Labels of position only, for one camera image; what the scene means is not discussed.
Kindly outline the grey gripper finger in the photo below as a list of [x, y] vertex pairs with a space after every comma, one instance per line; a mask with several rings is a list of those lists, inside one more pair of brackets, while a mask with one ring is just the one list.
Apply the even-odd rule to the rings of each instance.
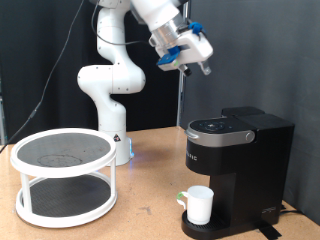
[[184, 75], [184, 76], [186, 76], [186, 77], [188, 77], [188, 76], [190, 76], [191, 74], [192, 74], [192, 71], [189, 69], [189, 67], [187, 66], [187, 65], [185, 65], [185, 64], [181, 64], [180, 66], [179, 66], [179, 70], [180, 70], [180, 72]]
[[204, 75], [209, 75], [211, 73], [211, 68], [208, 61], [201, 61], [198, 63]]

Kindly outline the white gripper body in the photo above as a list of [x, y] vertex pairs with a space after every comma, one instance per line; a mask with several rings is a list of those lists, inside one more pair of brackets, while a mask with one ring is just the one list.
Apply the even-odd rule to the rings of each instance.
[[202, 32], [175, 30], [174, 37], [175, 65], [204, 62], [213, 54], [213, 47]]

